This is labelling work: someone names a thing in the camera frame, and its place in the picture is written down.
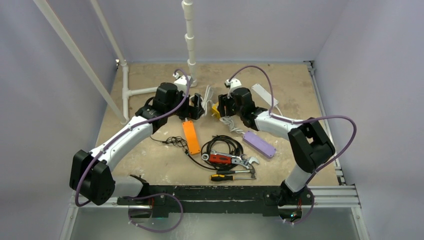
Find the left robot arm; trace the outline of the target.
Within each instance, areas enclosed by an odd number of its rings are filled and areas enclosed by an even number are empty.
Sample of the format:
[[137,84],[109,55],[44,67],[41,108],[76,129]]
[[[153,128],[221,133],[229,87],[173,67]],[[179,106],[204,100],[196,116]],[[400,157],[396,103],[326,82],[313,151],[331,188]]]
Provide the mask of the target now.
[[176,83],[162,82],[155,95],[113,137],[90,151],[75,153],[69,186],[75,191],[76,206],[85,205],[79,202],[79,196],[97,206],[113,197],[127,197],[138,205],[148,201],[149,184],[145,180],[135,175],[113,177],[112,172],[131,150],[164,126],[169,117],[197,120],[204,114],[201,94],[190,95],[188,91]]

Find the purple power strip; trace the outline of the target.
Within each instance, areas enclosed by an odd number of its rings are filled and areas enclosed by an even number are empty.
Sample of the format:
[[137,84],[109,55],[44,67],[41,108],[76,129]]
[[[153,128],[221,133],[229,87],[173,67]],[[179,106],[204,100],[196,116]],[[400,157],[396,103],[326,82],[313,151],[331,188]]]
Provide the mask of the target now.
[[245,143],[253,147],[256,151],[268,159],[271,159],[277,151],[273,145],[269,144],[267,141],[251,131],[247,131],[242,136],[242,139]]

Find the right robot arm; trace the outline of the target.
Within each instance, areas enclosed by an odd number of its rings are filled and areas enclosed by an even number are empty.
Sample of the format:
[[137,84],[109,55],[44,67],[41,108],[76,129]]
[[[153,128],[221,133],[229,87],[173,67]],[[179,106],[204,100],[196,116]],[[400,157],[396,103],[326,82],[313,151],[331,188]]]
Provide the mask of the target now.
[[251,91],[246,87],[237,88],[229,95],[219,95],[217,110],[222,117],[239,116],[247,128],[289,141],[295,165],[280,185],[277,197],[279,206],[297,201],[318,167],[335,154],[333,143],[314,118],[309,118],[305,123],[282,121],[281,117],[272,115],[268,109],[256,106]]

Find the yellow cube socket adapter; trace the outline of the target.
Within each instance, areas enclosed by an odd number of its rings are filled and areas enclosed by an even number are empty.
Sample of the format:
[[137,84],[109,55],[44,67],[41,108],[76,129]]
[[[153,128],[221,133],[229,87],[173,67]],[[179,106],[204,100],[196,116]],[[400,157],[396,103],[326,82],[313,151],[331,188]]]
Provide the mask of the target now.
[[211,106],[211,116],[217,118],[218,120],[221,118],[220,112],[218,111],[218,103],[214,103]]

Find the white power strip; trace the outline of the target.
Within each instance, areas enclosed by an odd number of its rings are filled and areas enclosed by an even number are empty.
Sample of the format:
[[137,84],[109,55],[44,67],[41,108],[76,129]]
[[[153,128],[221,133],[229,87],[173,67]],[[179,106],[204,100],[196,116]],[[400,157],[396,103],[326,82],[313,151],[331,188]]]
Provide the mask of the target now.
[[256,92],[269,106],[276,107],[278,105],[279,101],[272,97],[271,93],[259,83],[254,84],[251,89]]

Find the orange power strip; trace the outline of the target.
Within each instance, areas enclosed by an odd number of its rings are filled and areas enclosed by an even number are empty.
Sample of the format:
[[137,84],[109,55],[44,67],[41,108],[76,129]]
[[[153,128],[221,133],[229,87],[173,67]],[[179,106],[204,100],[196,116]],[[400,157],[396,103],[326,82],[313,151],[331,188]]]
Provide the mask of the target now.
[[201,148],[194,123],[191,120],[185,121],[182,123],[182,128],[187,141],[188,152],[191,155],[199,154],[201,152]]

